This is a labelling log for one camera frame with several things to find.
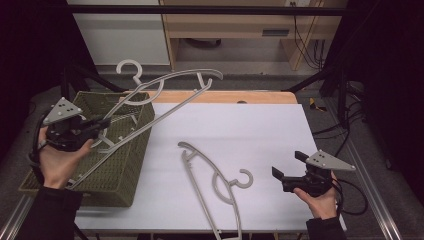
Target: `human hand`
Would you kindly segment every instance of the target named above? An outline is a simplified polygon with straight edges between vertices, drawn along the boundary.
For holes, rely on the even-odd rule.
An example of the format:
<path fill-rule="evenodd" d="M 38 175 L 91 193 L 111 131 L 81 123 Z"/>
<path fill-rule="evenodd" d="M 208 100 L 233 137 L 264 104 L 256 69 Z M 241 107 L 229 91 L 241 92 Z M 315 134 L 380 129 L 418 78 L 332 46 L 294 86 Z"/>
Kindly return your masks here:
<path fill-rule="evenodd" d="M 41 128 L 38 142 L 46 140 L 47 127 Z M 79 161 L 90 152 L 93 139 L 87 140 L 75 152 L 59 151 L 49 145 L 43 147 L 40 154 L 40 169 L 44 176 L 44 187 L 64 189 L 75 172 Z"/>
<path fill-rule="evenodd" d="M 321 218 L 322 220 L 333 218 L 337 216 L 336 210 L 336 190 L 332 187 L 326 193 L 316 198 L 311 197 L 308 193 L 300 188 L 295 188 L 293 192 L 306 204 L 312 212 L 314 218 Z"/>

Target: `wooden cabinet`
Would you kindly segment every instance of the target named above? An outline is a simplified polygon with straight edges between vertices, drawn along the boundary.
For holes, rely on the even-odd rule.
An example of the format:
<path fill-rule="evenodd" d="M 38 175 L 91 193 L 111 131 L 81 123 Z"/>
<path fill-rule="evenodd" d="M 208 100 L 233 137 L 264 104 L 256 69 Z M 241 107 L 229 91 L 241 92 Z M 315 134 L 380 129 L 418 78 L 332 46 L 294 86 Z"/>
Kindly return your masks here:
<path fill-rule="evenodd" d="M 206 6 L 275 6 L 284 7 L 284 0 L 161 0 L 162 5 Z M 346 0 L 311 0 L 309 7 L 345 7 Z M 332 39 L 341 17 L 297 16 L 296 26 L 303 42 L 311 39 Z M 290 65 L 297 70 L 302 55 L 297 48 L 293 16 L 273 15 L 163 15 L 171 67 L 174 68 L 181 38 L 280 38 Z"/>

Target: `hanger hook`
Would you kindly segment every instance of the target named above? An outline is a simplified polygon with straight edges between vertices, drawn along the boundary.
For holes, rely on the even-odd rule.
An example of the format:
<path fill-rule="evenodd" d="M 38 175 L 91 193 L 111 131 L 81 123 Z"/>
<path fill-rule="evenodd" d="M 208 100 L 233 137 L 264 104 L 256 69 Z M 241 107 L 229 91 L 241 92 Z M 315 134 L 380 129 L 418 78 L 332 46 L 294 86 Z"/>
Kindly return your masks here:
<path fill-rule="evenodd" d="M 253 175 L 246 169 L 240 169 L 240 173 L 244 173 L 249 177 L 249 181 L 247 183 L 240 183 L 237 179 L 234 179 L 230 182 L 230 186 L 237 185 L 239 188 L 248 188 L 253 184 Z"/>
<path fill-rule="evenodd" d="M 124 66 L 127 63 L 133 64 L 137 67 L 137 74 L 135 76 L 133 76 L 133 80 L 134 80 L 135 84 L 137 84 L 137 86 L 140 85 L 141 84 L 140 77 L 143 74 L 143 68 L 141 67 L 140 63 L 138 63 L 137 61 L 132 60 L 132 59 L 122 60 L 116 66 L 116 72 L 121 74 L 122 66 Z"/>

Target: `floor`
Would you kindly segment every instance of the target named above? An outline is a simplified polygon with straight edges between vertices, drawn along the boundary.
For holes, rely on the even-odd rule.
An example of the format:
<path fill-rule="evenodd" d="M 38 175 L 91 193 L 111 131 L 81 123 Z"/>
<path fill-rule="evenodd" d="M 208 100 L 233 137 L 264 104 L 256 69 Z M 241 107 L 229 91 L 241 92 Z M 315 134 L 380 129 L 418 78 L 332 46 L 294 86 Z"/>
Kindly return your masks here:
<path fill-rule="evenodd" d="M 214 82 L 213 89 L 225 90 L 275 90 L 280 91 L 301 82 L 308 76 L 317 72 L 307 64 L 303 64 L 298 71 L 292 71 L 283 49 L 276 39 L 253 40 L 253 39 L 228 39 L 223 40 L 220 46 L 210 46 L 209 43 L 193 43 L 183 40 L 180 43 L 177 58 L 176 71 L 212 68 L 224 73 L 224 80 Z M 169 72 L 166 67 L 155 68 L 146 66 L 146 81 L 150 78 Z M 110 81 L 123 87 L 131 88 L 131 73 L 117 76 L 116 74 L 104 74 Z M 167 88 L 190 89 L 193 81 L 181 79 Z M 335 119 L 336 98 L 321 98 L 318 89 L 322 82 L 316 82 L 302 91 L 296 93 L 297 100 L 303 105 L 312 132 L 316 132 L 337 124 Z M 357 88 L 360 84 L 352 83 Z M 51 89 L 33 99 L 33 111 L 25 122 L 25 126 L 17 137 L 15 144 L 8 155 L 2 161 L 0 167 L 0 195 L 3 204 L 0 206 L 0 224 L 4 226 L 12 214 L 14 206 L 20 199 L 20 193 L 16 191 L 21 179 L 28 172 L 29 167 L 24 160 L 25 153 L 30 148 L 26 139 L 32 136 L 33 122 L 37 114 L 46 106 L 48 99 L 59 97 L 57 89 Z M 310 99 L 315 100 L 318 108 L 310 107 Z M 347 103 L 351 104 L 358 99 L 348 96 Z M 351 120 L 350 134 L 346 145 L 340 151 L 339 158 L 357 163 L 363 163 L 365 171 L 372 180 L 372 189 L 377 194 L 377 203 L 371 202 L 371 207 L 361 216 L 350 216 L 343 214 L 348 231 L 349 239 L 424 239 L 424 208 L 414 197 L 412 191 L 403 180 L 399 172 L 386 168 L 385 158 L 376 142 L 370 126 L 367 124 L 366 115 L 361 112 L 361 104 L 354 104 L 351 114 L 358 111 Z M 323 149 L 330 154 L 335 154 L 341 146 L 346 130 L 335 127 L 332 131 L 315 135 L 317 148 Z M 339 178 L 351 181 L 367 189 L 369 186 L 361 184 L 356 174 L 338 173 Z M 360 211 L 363 200 L 358 192 L 350 187 L 346 191 L 346 209 Z M 384 229 L 385 224 L 393 223 L 388 231 Z M 297 236 L 281 234 L 280 239 L 297 239 Z"/>

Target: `white wall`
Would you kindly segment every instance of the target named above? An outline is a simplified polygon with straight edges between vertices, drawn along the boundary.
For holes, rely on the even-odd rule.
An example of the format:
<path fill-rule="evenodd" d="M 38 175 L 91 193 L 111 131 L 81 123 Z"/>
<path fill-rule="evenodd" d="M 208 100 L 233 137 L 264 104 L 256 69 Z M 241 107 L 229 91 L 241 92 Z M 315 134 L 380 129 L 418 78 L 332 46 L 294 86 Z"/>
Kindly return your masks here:
<path fill-rule="evenodd" d="M 157 0 L 68 0 L 69 4 L 158 5 Z M 169 65 L 162 18 L 156 14 L 74 14 L 96 65 L 133 59 Z"/>

